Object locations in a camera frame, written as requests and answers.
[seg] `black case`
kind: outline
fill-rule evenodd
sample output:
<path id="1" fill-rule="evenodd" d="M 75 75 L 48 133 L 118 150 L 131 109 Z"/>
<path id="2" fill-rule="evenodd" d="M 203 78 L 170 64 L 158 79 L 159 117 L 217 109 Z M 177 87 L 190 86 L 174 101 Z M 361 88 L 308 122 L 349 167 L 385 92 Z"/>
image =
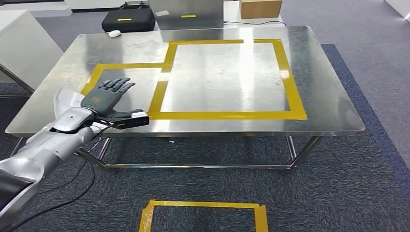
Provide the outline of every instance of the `black case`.
<path id="1" fill-rule="evenodd" d="M 121 32 L 152 31 L 155 17 L 149 8 L 110 11 L 102 21 L 105 32 L 119 30 Z"/>

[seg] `robotic arm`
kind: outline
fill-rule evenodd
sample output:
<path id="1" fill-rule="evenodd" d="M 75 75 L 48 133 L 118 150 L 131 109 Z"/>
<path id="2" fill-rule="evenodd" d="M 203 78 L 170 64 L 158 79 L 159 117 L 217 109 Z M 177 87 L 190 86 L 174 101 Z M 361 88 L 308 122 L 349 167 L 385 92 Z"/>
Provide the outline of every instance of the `robotic arm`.
<path id="1" fill-rule="evenodd" d="M 95 87 L 82 99 L 80 107 L 65 111 L 30 137 L 17 154 L 0 161 L 0 230 L 13 223 L 53 170 L 95 138 L 93 123 L 120 130 L 149 124 L 141 109 L 129 112 L 113 109 L 135 85 L 127 83 L 129 80 L 106 81 Z"/>

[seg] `cord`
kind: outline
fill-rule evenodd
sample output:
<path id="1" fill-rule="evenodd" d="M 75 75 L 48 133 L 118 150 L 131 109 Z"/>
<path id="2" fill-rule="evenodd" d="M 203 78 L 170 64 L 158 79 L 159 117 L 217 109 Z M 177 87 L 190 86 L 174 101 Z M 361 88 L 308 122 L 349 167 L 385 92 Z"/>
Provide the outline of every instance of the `cord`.
<path id="1" fill-rule="evenodd" d="M 74 176 L 69 182 L 67 182 L 67 183 L 65 183 L 65 184 L 62 184 L 62 185 L 60 185 L 60 186 L 58 186 L 58 187 L 49 189 L 49 190 L 46 190 L 46 191 L 43 191 L 43 192 L 39 192 L 38 195 L 43 194 L 43 193 L 47 193 L 47 192 L 51 192 L 51 191 L 54 191 L 54 190 L 57 190 L 57 189 L 60 189 L 60 188 L 62 188 L 62 187 L 64 187 L 64 186 L 69 185 L 71 182 L 73 182 L 73 181 L 78 177 L 78 175 L 80 175 L 80 173 L 81 173 L 81 171 L 83 170 L 83 168 L 84 168 L 85 165 L 86 165 L 86 162 L 84 161 L 84 162 L 83 162 L 83 165 L 81 166 L 81 168 L 77 171 L 77 173 L 75 174 L 75 176 Z"/>
<path id="2" fill-rule="evenodd" d="M 108 127 L 104 128 L 104 129 L 101 129 L 101 128 L 100 128 L 100 132 L 99 132 L 97 135 L 95 135 L 94 138 L 92 138 L 92 140 L 94 140 L 94 139 L 97 138 L 97 137 L 100 137 L 100 136 L 104 133 L 104 131 L 106 131 L 107 129 L 109 129 L 109 128 L 113 127 L 113 126 L 115 126 L 115 124 L 111 124 L 111 125 L 109 125 Z"/>
<path id="3" fill-rule="evenodd" d="M 91 146 L 91 148 L 90 148 L 87 152 L 91 152 L 100 142 L 104 141 L 105 139 L 107 139 L 107 138 L 101 139 L 101 137 L 100 137 L 98 141 L 96 141 L 95 143 L 93 143 L 93 145 Z M 80 173 L 81 173 L 81 171 L 83 170 L 83 168 L 84 168 L 85 165 L 86 165 L 86 162 L 84 161 L 84 162 L 83 162 L 83 165 L 81 166 L 81 168 L 77 171 L 77 173 L 75 174 L 75 176 L 74 176 L 69 182 L 64 183 L 64 184 L 62 184 L 62 185 L 60 185 L 60 186 L 57 186 L 57 187 L 55 187 L 55 188 L 49 189 L 49 190 L 39 192 L 38 195 L 44 194 L 44 193 L 47 193 L 47 192 L 51 192 L 51 191 L 54 191 L 54 190 L 57 190 L 57 189 L 60 189 L 60 188 L 62 188 L 62 187 L 65 187 L 65 186 L 71 184 L 71 183 L 80 175 Z"/>
<path id="4" fill-rule="evenodd" d="M 43 210 L 43 211 L 41 211 L 41 212 L 39 212 L 39 213 L 37 213 L 37 214 L 31 216 L 31 217 L 26 218 L 24 221 L 18 223 L 18 224 L 15 225 L 14 227 L 10 228 L 9 232 L 12 232 L 12 231 L 17 230 L 18 228 L 20 228 L 21 226 L 23 226 L 23 225 L 26 224 L 27 222 L 29 222 L 29 221 L 35 219 L 36 217 L 38 217 L 38 216 L 40 216 L 40 215 L 43 215 L 43 214 L 48 213 L 48 212 L 50 212 L 50 211 L 52 211 L 52 210 L 55 210 L 55 209 L 61 208 L 61 207 L 63 207 L 63 206 L 66 206 L 66 205 L 68 205 L 68 204 L 71 204 L 71 203 L 73 203 L 73 202 L 79 200 L 80 198 L 82 198 L 82 197 L 92 188 L 92 186 L 94 185 L 94 182 L 95 182 L 95 169 L 94 169 L 94 167 L 92 166 L 92 164 L 91 164 L 88 160 L 86 160 L 86 163 L 88 163 L 89 166 L 91 167 L 92 177 L 91 177 L 91 182 L 90 182 L 90 184 L 88 185 L 88 187 L 87 187 L 80 195 L 78 195 L 76 198 L 74 198 L 74 199 L 72 199 L 72 200 L 70 200 L 70 201 L 68 201 L 68 202 L 65 202 L 65 203 L 63 203 L 63 204 L 56 205 L 56 206 L 51 207 L 51 208 L 49 208 L 49 209 Z"/>
<path id="5" fill-rule="evenodd" d="M 240 24 L 250 24 L 250 25 L 262 25 L 262 24 L 266 24 L 266 23 L 282 23 L 286 27 L 286 23 L 280 22 L 280 21 L 267 21 L 267 22 L 264 22 L 264 23 L 244 23 L 244 22 L 224 21 L 223 23 L 240 23 Z"/>

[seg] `yellow tape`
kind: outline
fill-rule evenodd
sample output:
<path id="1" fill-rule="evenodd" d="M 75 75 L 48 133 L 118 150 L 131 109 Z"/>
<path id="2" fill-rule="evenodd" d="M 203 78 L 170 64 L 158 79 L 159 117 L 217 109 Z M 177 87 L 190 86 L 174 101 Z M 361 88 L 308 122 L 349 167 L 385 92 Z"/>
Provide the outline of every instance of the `yellow tape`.
<path id="1" fill-rule="evenodd" d="M 176 55 L 176 48 L 177 48 L 176 44 L 169 42 L 168 50 L 167 50 L 167 53 L 165 54 L 164 67 L 162 68 L 162 71 L 161 71 L 162 73 L 171 72 L 172 65 L 174 64 L 174 59 Z"/>
<path id="2" fill-rule="evenodd" d="M 274 120 L 274 119 L 298 119 L 304 116 L 293 111 L 255 111 L 255 112 L 157 112 L 149 109 L 148 115 L 151 120 Z"/>
<path id="3" fill-rule="evenodd" d="M 147 112 L 151 119 L 158 117 L 158 114 L 161 111 L 167 85 L 168 81 L 158 81 L 157 86 L 155 87 L 154 96 L 152 96 L 151 104 L 149 105 Z"/>
<path id="4" fill-rule="evenodd" d="M 97 64 L 91 73 L 86 85 L 81 90 L 81 94 L 87 95 L 98 83 L 102 72 L 106 69 L 138 69 L 138 68 L 162 68 L 163 63 L 135 63 L 135 64 Z"/>
<path id="5" fill-rule="evenodd" d="M 296 114 L 299 114 L 299 120 L 306 120 L 306 112 L 303 108 L 302 100 L 300 100 L 299 92 L 297 91 L 296 82 L 294 80 L 292 70 L 286 58 L 285 49 L 281 40 L 272 40 L 273 49 L 275 50 L 276 59 L 278 60 L 280 75 L 282 76 L 283 86 L 285 87 L 286 97 L 288 98 L 289 109 Z"/>
<path id="6" fill-rule="evenodd" d="M 173 40 L 169 44 L 188 45 L 188 44 L 243 44 L 243 40 Z"/>
<path id="7" fill-rule="evenodd" d="M 268 232 L 266 206 L 255 203 L 224 203 L 224 202 L 174 202 L 150 200 L 141 214 L 138 232 L 150 232 L 154 206 L 191 206 L 191 207 L 214 207 L 214 208 L 242 208 L 254 209 L 256 232 Z"/>
<path id="8" fill-rule="evenodd" d="M 181 15 L 181 18 L 195 18 L 196 15 L 192 14 L 192 15 Z"/>
<path id="9" fill-rule="evenodd" d="M 81 94 L 83 95 L 87 95 L 95 86 L 95 84 L 97 84 L 98 79 L 101 76 L 101 73 L 103 72 L 103 65 L 101 64 L 97 64 L 94 68 L 94 70 L 91 73 L 90 78 L 88 79 L 86 85 L 84 86 L 83 90 L 81 91 Z"/>
<path id="10" fill-rule="evenodd" d="M 97 64 L 90 79 L 81 91 L 87 94 L 97 84 L 104 69 L 136 69 L 136 68 L 162 68 L 161 72 L 169 73 L 174 64 L 178 45 L 189 44 L 242 44 L 243 40 L 193 40 L 170 41 L 163 63 L 135 63 L 135 64 Z M 299 92 L 294 81 L 292 70 L 289 66 L 285 49 L 279 39 L 255 39 L 254 43 L 270 43 L 278 60 L 280 75 L 285 88 L 290 111 L 277 112 L 161 112 L 168 79 L 160 80 L 154 91 L 149 106 L 148 115 L 155 119 L 184 119 L 184 120 L 306 120 L 307 115 L 303 108 Z"/>

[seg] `white mouse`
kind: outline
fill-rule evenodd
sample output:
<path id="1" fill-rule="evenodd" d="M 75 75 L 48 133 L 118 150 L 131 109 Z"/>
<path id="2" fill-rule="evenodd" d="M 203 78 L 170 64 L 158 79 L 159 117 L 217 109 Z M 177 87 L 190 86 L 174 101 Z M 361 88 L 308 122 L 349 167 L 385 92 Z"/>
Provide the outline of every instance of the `white mouse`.
<path id="1" fill-rule="evenodd" d="M 114 31 L 110 31 L 109 33 L 108 33 L 108 36 L 109 37 L 117 37 L 117 36 L 119 36 L 121 34 L 121 31 L 119 31 L 119 30 L 114 30 Z"/>

